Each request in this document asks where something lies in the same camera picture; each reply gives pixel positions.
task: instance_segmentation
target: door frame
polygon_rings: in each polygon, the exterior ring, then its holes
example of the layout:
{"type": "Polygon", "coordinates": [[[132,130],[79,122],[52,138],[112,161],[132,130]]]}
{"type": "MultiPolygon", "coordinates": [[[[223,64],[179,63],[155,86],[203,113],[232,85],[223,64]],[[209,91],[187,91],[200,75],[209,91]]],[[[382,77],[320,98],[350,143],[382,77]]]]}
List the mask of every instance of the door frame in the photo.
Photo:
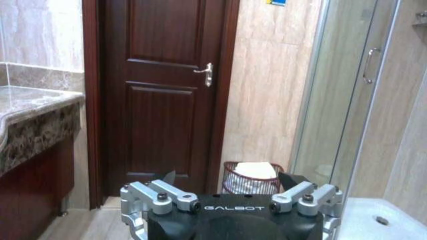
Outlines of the door frame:
{"type": "MultiPolygon", "coordinates": [[[[83,0],[83,44],[84,44],[84,85],[88,152],[88,195],[89,208],[104,203],[103,155],[101,155],[101,12],[100,0],[83,0]]],[[[235,40],[240,0],[225,0],[221,30],[220,60],[213,106],[213,123],[209,141],[208,166],[205,174],[207,193],[216,193],[220,174],[223,139],[227,117],[228,93],[232,76],[235,40]]]]}

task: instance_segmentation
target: red wire basket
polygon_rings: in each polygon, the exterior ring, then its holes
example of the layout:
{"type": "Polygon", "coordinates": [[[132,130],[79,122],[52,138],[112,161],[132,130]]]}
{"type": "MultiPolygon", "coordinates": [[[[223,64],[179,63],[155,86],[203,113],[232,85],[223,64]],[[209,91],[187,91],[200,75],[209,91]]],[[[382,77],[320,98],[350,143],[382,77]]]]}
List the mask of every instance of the red wire basket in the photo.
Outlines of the red wire basket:
{"type": "Polygon", "coordinates": [[[260,179],[243,176],[235,172],[235,168],[240,162],[224,162],[224,177],[221,181],[223,194],[277,194],[280,191],[279,172],[283,172],[280,165],[271,163],[275,171],[275,178],[260,179]]]}

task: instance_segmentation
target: shower door handle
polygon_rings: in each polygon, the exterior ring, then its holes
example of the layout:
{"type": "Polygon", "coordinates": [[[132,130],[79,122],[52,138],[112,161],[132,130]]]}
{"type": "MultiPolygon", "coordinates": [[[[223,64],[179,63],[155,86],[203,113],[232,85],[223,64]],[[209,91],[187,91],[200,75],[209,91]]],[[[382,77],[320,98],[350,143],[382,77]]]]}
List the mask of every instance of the shower door handle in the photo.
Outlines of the shower door handle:
{"type": "Polygon", "coordinates": [[[368,66],[371,65],[372,55],[374,55],[374,53],[380,53],[380,52],[382,52],[382,49],[374,47],[374,48],[371,48],[371,50],[367,53],[367,60],[366,60],[366,63],[364,63],[364,70],[363,70],[363,80],[364,80],[364,82],[367,84],[374,83],[374,80],[367,77],[367,71],[368,71],[368,66]]]}

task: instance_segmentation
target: door handle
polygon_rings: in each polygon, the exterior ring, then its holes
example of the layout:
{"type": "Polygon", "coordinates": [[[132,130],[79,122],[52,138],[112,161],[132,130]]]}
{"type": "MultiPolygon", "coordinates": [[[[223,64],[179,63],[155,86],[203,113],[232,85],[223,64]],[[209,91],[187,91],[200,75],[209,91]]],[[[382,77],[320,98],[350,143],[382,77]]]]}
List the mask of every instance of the door handle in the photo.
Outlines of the door handle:
{"type": "Polygon", "coordinates": [[[203,74],[205,73],[205,76],[204,76],[204,84],[207,87],[211,87],[212,85],[212,76],[213,76],[213,64],[212,63],[208,63],[205,65],[205,69],[204,70],[193,70],[193,72],[196,74],[203,74]]]}
{"type": "Polygon", "coordinates": [[[380,53],[380,52],[382,52],[382,49],[378,47],[374,47],[374,48],[371,48],[371,50],[368,51],[368,54],[367,54],[367,60],[364,63],[364,70],[363,70],[363,80],[367,84],[374,83],[374,80],[367,77],[367,71],[368,71],[368,66],[371,65],[372,55],[374,55],[374,53],[380,53]]]}

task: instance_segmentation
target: wooden door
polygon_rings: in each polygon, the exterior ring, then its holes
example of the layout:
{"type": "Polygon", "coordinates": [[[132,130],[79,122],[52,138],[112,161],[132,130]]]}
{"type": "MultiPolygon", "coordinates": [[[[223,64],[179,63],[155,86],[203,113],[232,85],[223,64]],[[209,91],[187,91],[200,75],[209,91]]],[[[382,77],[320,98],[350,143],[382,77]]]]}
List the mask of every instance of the wooden door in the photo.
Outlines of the wooden door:
{"type": "Polygon", "coordinates": [[[176,170],[205,190],[225,0],[105,0],[103,157],[109,196],[176,170]],[[205,74],[213,64],[212,86],[205,74]]]}

